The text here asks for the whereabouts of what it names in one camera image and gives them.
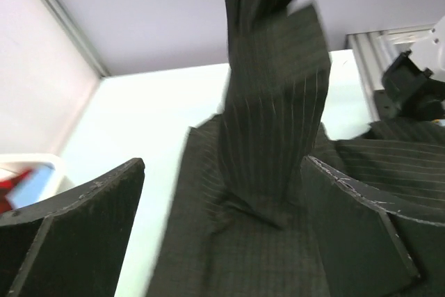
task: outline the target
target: pinstripe fabric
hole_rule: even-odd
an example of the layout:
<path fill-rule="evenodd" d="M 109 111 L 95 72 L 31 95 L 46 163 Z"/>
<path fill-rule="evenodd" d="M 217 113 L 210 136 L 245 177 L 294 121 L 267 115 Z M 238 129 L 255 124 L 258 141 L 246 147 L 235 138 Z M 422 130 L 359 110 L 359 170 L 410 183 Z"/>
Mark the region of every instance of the pinstripe fabric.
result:
<path fill-rule="evenodd" d="M 147 296 L 330 297 L 301 192 L 309 153 L 445 208 L 444 129 L 397 119 L 351 141 L 325 135 L 330 60 L 313 7 L 236 36 L 230 64 L 225 111 L 188 137 Z"/>
<path fill-rule="evenodd" d="M 335 143 L 320 138 L 313 155 L 382 191 L 445 209 L 443 127 L 405 118 L 385 120 L 373 123 L 362 138 Z"/>

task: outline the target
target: aluminum frame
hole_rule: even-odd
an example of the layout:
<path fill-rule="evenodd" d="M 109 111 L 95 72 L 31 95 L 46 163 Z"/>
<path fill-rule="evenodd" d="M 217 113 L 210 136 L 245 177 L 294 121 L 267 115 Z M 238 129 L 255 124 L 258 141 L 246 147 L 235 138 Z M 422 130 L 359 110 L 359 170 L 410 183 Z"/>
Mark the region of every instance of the aluminum frame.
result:
<path fill-rule="evenodd" d="M 60 0 L 42 0 L 48 11 L 54 16 L 62 29 L 66 32 L 74 46 L 83 56 L 89 66 L 95 71 L 97 76 L 102 79 L 111 77 L 105 64 L 102 62 L 96 49 L 92 46 L 86 35 L 66 11 Z"/>

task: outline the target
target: light gray wall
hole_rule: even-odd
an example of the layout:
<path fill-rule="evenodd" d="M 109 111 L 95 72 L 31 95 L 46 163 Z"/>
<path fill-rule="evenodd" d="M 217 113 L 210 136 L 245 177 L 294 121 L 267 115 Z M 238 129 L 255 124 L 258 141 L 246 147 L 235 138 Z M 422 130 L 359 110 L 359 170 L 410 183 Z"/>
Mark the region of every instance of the light gray wall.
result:
<path fill-rule="evenodd" d="M 224 0 L 62 1 L 114 74 L 226 61 Z M 331 49 L 343 49 L 347 33 L 432 24 L 445 15 L 443 0 L 317 2 Z"/>
<path fill-rule="evenodd" d="M 0 0 L 0 154 L 58 154 L 98 84 L 41 0 Z"/>

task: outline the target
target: red object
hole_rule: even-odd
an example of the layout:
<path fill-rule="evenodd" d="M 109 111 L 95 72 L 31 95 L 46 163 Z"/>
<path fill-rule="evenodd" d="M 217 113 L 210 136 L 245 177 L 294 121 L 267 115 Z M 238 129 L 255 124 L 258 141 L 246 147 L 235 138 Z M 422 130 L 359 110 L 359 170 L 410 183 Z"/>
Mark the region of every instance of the red object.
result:
<path fill-rule="evenodd" d="M 0 214 L 13 210 L 13 207 L 6 198 L 7 194 L 12 191 L 20 182 L 22 182 L 31 173 L 31 169 L 12 177 L 11 179 L 0 181 Z"/>

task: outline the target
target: white container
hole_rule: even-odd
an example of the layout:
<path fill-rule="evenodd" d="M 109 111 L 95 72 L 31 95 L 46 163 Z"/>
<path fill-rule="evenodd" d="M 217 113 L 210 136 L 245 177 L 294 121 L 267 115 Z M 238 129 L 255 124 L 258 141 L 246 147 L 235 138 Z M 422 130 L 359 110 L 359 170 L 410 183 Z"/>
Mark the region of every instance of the white container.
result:
<path fill-rule="evenodd" d="M 60 157 L 47 153 L 0 154 L 0 178 L 12 177 L 23 169 L 41 165 L 49 166 L 52 172 L 37 202 L 73 188 L 74 185 L 66 178 L 65 162 Z"/>

